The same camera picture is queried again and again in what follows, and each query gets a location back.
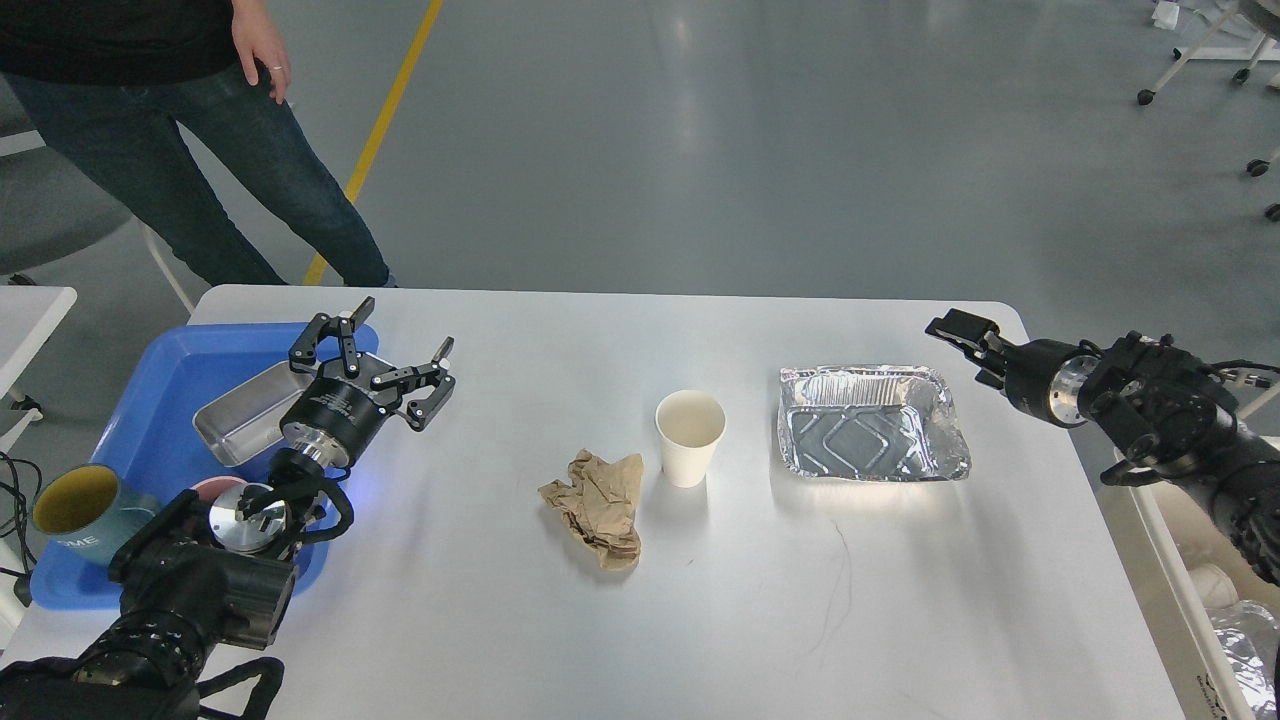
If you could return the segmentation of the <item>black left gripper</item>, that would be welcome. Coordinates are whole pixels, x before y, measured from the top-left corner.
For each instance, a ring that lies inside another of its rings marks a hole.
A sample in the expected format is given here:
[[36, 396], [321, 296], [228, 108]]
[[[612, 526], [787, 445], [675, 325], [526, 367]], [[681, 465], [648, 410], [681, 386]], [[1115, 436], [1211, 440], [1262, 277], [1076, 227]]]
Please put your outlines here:
[[[394, 368], [375, 355], [360, 356], [355, 332], [374, 309], [375, 299], [366, 296], [348, 316], [317, 313], [288, 350], [293, 373], [321, 368], [282, 418], [282, 437], [325, 468], [352, 468], [392, 415], [422, 432], [456, 388], [448, 366], [452, 336], [422, 365]], [[321, 364], [317, 346], [325, 338], [337, 338], [339, 359]]]

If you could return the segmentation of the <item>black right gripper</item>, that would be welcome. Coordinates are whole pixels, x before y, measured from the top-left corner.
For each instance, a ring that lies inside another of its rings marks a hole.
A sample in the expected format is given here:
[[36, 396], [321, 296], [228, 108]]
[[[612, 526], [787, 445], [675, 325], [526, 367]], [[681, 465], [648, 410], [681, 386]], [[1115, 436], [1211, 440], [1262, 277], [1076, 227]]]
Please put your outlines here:
[[1091, 351], [1055, 340], [1011, 346], [988, 318], [950, 309], [933, 318], [925, 334], [959, 350], [979, 368], [975, 380], [1005, 397], [1019, 411], [1056, 427], [1085, 423], [1079, 392], [1091, 374]]

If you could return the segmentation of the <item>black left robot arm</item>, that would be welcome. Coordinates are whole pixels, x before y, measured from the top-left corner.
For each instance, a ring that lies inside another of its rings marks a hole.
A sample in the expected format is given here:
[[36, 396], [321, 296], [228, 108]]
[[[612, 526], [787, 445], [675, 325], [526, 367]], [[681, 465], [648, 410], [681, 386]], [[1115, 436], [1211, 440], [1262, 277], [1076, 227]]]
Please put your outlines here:
[[397, 368], [361, 351], [365, 299], [348, 316], [317, 314], [285, 360], [202, 407], [196, 430], [227, 466], [270, 451], [268, 474], [204, 501], [183, 489], [111, 543], [108, 578], [119, 618], [79, 656], [3, 670], [5, 719], [221, 719], [205, 700], [250, 685], [243, 719], [264, 719], [280, 660], [259, 656], [212, 678], [219, 644], [265, 650], [300, 577], [298, 556], [344, 534], [355, 510], [342, 488], [387, 420], [422, 430], [454, 391], [444, 340], [429, 363]]

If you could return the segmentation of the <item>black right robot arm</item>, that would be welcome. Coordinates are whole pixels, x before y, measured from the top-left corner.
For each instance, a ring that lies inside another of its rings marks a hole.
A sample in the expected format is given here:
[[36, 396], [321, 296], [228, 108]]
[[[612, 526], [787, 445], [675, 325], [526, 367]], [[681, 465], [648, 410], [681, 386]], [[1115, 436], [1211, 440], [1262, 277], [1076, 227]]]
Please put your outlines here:
[[1183, 489], [1260, 579], [1277, 583], [1277, 448], [1245, 424], [1228, 388], [1233, 364], [1135, 331], [1108, 347], [1016, 345], [991, 319], [956, 307], [925, 332], [961, 351], [975, 379], [1018, 411], [1061, 428], [1096, 425], [1119, 454], [1103, 484]]

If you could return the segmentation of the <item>person's left hand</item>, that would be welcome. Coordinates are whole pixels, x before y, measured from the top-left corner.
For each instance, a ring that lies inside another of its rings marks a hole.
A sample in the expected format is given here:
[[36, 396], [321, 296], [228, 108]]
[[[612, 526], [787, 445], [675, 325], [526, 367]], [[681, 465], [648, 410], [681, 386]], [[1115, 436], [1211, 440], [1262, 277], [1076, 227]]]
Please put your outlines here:
[[246, 82], [266, 87], [269, 97], [284, 105], [292, 85], [285, 40], [265, 1], [230, 1], [230, 36]]

